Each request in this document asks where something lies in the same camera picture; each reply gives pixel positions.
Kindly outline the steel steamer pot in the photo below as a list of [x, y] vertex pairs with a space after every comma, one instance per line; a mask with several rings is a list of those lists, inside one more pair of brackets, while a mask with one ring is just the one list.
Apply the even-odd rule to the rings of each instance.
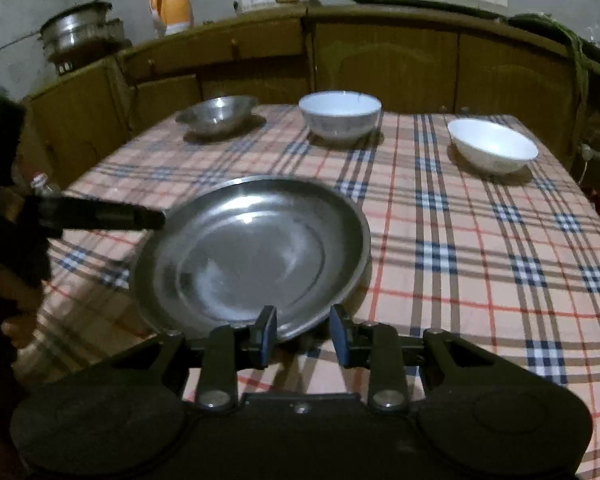
[[110, 20], [112, 4], [94, 1], [73, 6], [53, 16], [40, 29], [46, 61], [63, 75], [106, 58], [124, 47], [124, 25]]

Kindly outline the white bowl bluish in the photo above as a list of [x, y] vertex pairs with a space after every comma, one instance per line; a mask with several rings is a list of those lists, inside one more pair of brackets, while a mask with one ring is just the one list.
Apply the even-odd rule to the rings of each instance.
[[321, 91], [298, 103], [309, 130], [334, 142], [358, 140], [379, 125], [382, 104], [374, 96], [354, 91]]

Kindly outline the green cloth on cabinet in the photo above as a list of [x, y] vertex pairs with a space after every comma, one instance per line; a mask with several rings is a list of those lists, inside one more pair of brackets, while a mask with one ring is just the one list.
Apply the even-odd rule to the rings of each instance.
[[508, 26], [562, 44], [573, 66], [574, 95], [577, 104], [585, 104], [590, 90], [590, 73], [600, 76], [600, 47], [585, 40], [550, 14], [521, 13], [506, 18]]

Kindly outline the orange electric kettle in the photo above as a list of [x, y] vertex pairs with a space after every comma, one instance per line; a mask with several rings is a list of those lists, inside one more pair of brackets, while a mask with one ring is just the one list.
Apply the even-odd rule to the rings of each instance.
[[158, 38], [179, 34], [194, 24], [190, 0], [149, 0], [149, 11]]

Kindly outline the large steel plate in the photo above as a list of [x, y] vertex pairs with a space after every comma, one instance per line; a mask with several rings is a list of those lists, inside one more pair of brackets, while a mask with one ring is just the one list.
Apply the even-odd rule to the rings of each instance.
[[136, 252], [130, 293], [159, 334], [204, 337], [271, 306], [286, 341], [344, 304], [369, 265], [370, 226], [354, 200], [317, 180], [252, 176], [169, 210]]

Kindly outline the cooking oil bottle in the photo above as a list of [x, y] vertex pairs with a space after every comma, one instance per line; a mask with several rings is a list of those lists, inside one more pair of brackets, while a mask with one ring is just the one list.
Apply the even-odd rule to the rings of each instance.
[[42, 197], [54, 197], [61, 194], [60, 187], [52, 182], [44, 172], [37, 172], [31, 179], [30, 188], [36, 195]]

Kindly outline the deep steel bowl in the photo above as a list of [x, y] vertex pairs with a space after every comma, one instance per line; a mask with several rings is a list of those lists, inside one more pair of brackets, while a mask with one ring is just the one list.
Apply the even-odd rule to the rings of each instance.
[[219, 96], [181, 110], [175, 120], [196, 136], [222, 136], [242, 128], [257, 105], [253, 96]]

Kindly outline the brown wooden cabinet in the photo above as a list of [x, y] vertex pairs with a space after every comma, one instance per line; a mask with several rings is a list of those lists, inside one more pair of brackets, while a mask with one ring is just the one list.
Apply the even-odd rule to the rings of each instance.
[[23, 160], [68, 185], [177, 110], [248, 94], [294, 104], [314, 91], [376, 96], [388, 112], [518, 118], [569, 170], [600, 152], [600, 76], [574, 95], [562, 44], [505, 18], [386, 6], [294, 6], [127, 48], [24, 99]]

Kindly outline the white shallow bowl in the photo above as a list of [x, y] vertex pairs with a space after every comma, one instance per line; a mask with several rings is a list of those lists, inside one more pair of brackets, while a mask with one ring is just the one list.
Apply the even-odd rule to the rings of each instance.
[[495, 122], [457, 118], [448, 123], [448, 131], [464, 159], [486, 174], [513, 174], [539, 156], [533, 141]]

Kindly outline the plaid tablecloth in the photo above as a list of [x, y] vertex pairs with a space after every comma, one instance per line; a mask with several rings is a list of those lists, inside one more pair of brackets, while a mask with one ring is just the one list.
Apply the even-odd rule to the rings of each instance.
[[[321, 179], [360, 204], [372, 232], [355, 318], [413, 336], [441, 327], [567, 386], [594, 420], [580, 477], [600, 479], [600, 217], [548, 149], [538, 144], [519, 176], [483, 178], [456, 156], [444, 115], [385, 113], [381, 133], [336, 151], [308, 140], [295, 106], [257, 113], [262, 126], [218, 143], [184, 141], [169, 117], [67, 192], [169, 208], [250, 174]], [[51, 382], [148, 337], [128, 286], [139, 241], [69, 231], [52, 242], [54, 277], [20, 378]], [[241, 372], [238, 391], [366, 393], [366, 370], [340, 372], [330, 342], [308, 345]]]

